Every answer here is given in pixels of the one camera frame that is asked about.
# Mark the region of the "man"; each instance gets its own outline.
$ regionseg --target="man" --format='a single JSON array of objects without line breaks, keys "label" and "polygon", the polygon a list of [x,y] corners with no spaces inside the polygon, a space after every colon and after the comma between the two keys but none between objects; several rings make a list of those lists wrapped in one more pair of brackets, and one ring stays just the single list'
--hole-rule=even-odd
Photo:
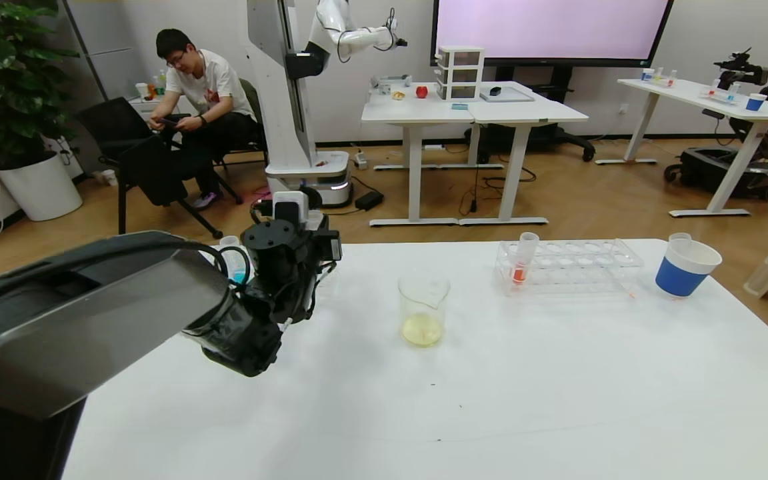
[{"label": "man", "polygon": [[[239,76],[228,61],[214,52],[198,49],[180,30],[168,29],[156,36],[156,54],[168,64],[167,87],[161,103],[150,115],[150,127],[162,131],[162,118],[170,115],[180,95],[185,95],[200,115],[180,119],[174,127],[183,134],[186,148],[209,149],[211,158],[220,157],[239,139],[249,139],[258,130]],[[193,205],[202,210],[222,197],[210,170],[195,178],[201,196]]]}]

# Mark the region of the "blue cup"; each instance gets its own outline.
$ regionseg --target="blue cup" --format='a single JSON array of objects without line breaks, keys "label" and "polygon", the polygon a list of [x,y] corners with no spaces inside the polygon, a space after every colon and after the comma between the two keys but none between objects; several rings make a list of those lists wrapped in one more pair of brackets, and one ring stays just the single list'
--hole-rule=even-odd
[{"label": "blue cup", "polygon": [[763,106],[764,101],[766,101],[766,95],[762,95],[759,93],[750,94],[749,103],[746,104],[746,110],[757,112],[758,110],[760,110],[760,107]]},{"label": "blue cup", "polygon": [[675,297],[688,297],[720,264],[722,255],[715,249],[695,242],[688,233],[675,233],[668,238],[656,285]]}]

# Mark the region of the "sneaker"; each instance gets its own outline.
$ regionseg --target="sneaker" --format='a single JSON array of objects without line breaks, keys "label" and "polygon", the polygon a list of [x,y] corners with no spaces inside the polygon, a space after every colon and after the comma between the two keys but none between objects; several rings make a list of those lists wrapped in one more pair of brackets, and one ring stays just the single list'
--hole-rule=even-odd
[{"label": "sneaker", "polygon": [[209,193],[202,193],[201,196],[198,198],[198,200],[195,200],[194,203],[191,204],[192,207],[195,208],[195,210],[206,210],[208,207],[216,203],[216,201],[221,200],[223,195],[221,192],[214,192],[211,191]]}]

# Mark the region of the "white planter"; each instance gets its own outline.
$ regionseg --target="white planter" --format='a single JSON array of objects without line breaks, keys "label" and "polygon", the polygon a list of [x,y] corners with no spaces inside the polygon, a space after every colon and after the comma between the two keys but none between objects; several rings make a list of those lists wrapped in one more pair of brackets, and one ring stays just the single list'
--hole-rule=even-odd
[{"label": "white planter", "polygon": [[82,197],[58,155],[14,170],[0,170],[0,179],[33,221],[48,221],[82,206]]}]

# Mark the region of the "office chair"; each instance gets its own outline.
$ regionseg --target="office chair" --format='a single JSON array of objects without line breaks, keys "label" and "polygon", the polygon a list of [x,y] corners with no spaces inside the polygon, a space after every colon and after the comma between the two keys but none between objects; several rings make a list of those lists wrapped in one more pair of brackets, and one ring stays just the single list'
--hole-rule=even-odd
[{"label": "office chair", "polygon": [[[216,230],[186,202],[189,192],[183,185],[183,180],[192,179],[201,168],[204,168],[204,164],[208,167],[213,166],[209,156],[209,151],[204,149],[171,150],[161,137],[153,135],[122,152],[118,162],[122,170],[125,170],[135,185],[144,192],[150,203],[168,207],[176,201],[209,233],[213,234],[213,238],[222,238],[223,232]],[[225,180],[217,173],[215,176],[222,188],[235,197],[237,204],[241,203],[241,198]]]},{"label": "office chair", "polygon": [[[126,233],[126,192],[136,186],[137,182],[121,164],[119,156],[141,141],[158,136],[153,134],[140,114],[122,97],[85,109],[76,114],[76,119],[85,126],[100,147],[103,153],[100,162],[117,170],[118,234],[122,235]],[[220,177],[219,182],[222,182],[237,204],[243,201]]]},{"label": "office chair", "polygon": [[[264,161],[266,165],[269,164],[269,150],[268,150],[268,145],[266,145],[265,143],[265,128],[263,127],[263,110],[262,110],[262,107],[260,107],[259,105],[259,94],[257,93],[257,89],[253,88],[253,85],[251,85],[251,82],[247,81],[246,79],[239,79],[239,83],[241,84],[241,88],[245,91],[245,97],[247,97],[247,100],[251,104],[251,109],[253,110],[253,114],[256,115],[259,128],[258,128],[257,134],[252,139],[237,139],[237,145],[233,145],[232,148],[228,150],[225,154],[222,154],[222,156],[220,156],[219,158],[214,159],[215,163],[217,165],[222,166],[225,172],[227,172],[227,167],[229,165],[244,165],[246,163],[256,163],[259,161]],[[226,155],[258,152],[258,151],[263,152],[263,160],[232,161],[229,163],[223,160],[223,158]]]}]

